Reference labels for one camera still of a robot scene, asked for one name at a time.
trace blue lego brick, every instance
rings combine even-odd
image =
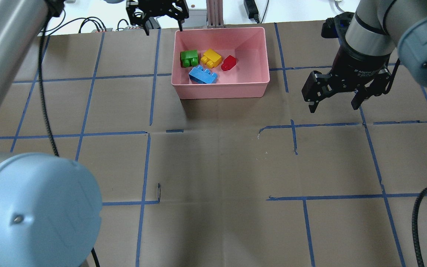
[[[217,81],[218,75],[215,72],[211,72],[208,69],[202,68],[198,65],[192,68],[189,72],[189,77],[192,81],[197,83],[215,83]]]

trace yellow lego brick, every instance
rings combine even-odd
[[[209,68],[214,68],[222,62],[222,56],[217,54],[217,52],[213,51],[212,49],[208,49],[205,51],[200,61],[206,64]]]

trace metal frame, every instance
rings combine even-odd
[[[207,27],[224,27],[224,0],[207,0]]]

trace red lego brick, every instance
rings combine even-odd
[[[228,71],[231,70],[236,64],[237,59],[230,55],[224,60],[224,63],[222,64],[221,68],[223,71]]]

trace white wall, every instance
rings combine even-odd
[[[355,11],[360,0],[342,0],[340,7],[345,11]],[[196,5],[197,8],[205,8],[205,0],[187,0],[188,6]],[[267,0],[256,0],[260,13],[260,20],[264,12]],[[76,0],[76,3],[66,4],[68,22],[77,17],[95,16],[103,20],[106,27],[116,29],[120,19],[127,19],[125,2],[108,4],[103,0]],[[268,12],[264,23],[270,22],[298,22],[306,20],[325,20],[334,17],[339,11],[334,5],[334,0],[270,0]],[[56,26],[61,18],[54,18],[49,23],[49,28]],[[56,34],[77,33],[82,20],[72,22],[59,30]],[[224,0],[225,24],[255,23],[249,20],[244,8],[243,0]],[[161,27],[177,27],[177,22],[168,17],[159,19]],[[82,32],[91,32],[95,29],[93,23],[83,27]]]

